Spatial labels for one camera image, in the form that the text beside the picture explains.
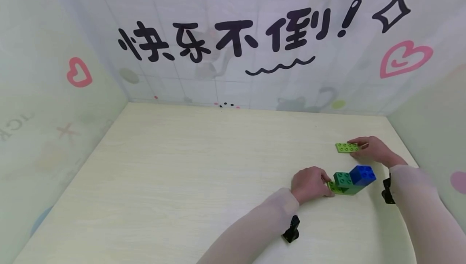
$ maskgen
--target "exclamation mark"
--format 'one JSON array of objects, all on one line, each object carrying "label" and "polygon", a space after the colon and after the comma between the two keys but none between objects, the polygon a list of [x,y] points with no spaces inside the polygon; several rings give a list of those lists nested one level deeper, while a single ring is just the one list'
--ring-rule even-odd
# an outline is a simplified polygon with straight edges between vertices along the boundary
[{"label": "exclamation mark", "polygon": [[[353,3],[351,4],[351,7],[348,10],[348,13],[345,16],[345,19],[343,21],[343,24],[341,24],[342,28],[348,28],[348,26],[351,24],[353,21],[354,16],[356,15],[356,12],[358,12],[359,6],[361,6],[362,0],[354,0]],[[346,31],[343,29],[338,32],[338,37],[344,37],[346,35]]]}]

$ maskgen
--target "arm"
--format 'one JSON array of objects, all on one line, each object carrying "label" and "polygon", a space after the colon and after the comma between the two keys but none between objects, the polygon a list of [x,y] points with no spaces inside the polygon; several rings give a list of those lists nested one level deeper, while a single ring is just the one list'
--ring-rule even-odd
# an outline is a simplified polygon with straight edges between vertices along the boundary
[{"label": "arm", "polygon": [[419,264],[460,264],[466,259],[466,235],[441,202],[430,178],[408,166],[376,137],[352,139],[362,147],[355,158],[383,163],[392,176],[393,199],[407,225]]},{"label": "arm", "polygon": [[282,188],[240,218],[210,246],[197,264],[249,264],[290,227],[298,207],[312,199],[334,196],[326,187],[330,178],[320,168],[298,172],[291,190]]}]

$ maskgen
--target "light green wall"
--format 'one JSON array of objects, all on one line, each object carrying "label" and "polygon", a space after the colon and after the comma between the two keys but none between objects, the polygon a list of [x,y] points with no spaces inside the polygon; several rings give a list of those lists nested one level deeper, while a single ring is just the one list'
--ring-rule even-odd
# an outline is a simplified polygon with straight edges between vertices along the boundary
[{"label": "light green wall", "polygon": [[[88,86],[67,79],[74,57]],[[0,263],[12,263],[126,102],[59,0],[0,0]]]},{"label": "light green wall", "polygon": [[388,119],[414,159],[432,176],[442,201],[466,231],[466,194],[451,184],[466,172],[466,64],[421,90]]}]

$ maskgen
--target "wrist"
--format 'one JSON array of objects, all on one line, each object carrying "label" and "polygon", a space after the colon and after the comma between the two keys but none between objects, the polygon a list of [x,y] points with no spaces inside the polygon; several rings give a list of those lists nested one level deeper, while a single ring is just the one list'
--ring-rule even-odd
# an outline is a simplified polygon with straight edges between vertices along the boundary
[{"label": "wrist", "polygon": [[402,158],[400,157],[399,155],[395,154],[395,153],[391,153],[389,156],[387,156],[387,158],[381,162],[384,166],[386,166],[387,168],[391,168],[393,166],[396,166],[396,165],[408,165],[408,163]]},{"label": "wrist", "polygon": [[298,190],[291,190],[292,196],[295,197],[296,201],[299,203],[299,205],[302,205],[304,203],[303,196]]}]

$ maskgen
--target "table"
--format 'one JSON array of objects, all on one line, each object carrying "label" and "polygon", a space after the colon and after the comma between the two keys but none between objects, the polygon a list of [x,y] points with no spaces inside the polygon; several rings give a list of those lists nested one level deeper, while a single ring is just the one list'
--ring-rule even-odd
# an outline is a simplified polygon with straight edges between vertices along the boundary
[{"label": "table", "polygon": [[[192,264],[298,170],[330,176],[357,162],[335,142],[381,138],[415,164],[386,117],[129,103],[15,264]],[[355,196],[300,208],[300,237],[258,264],[415,263],[388,172]]]}]

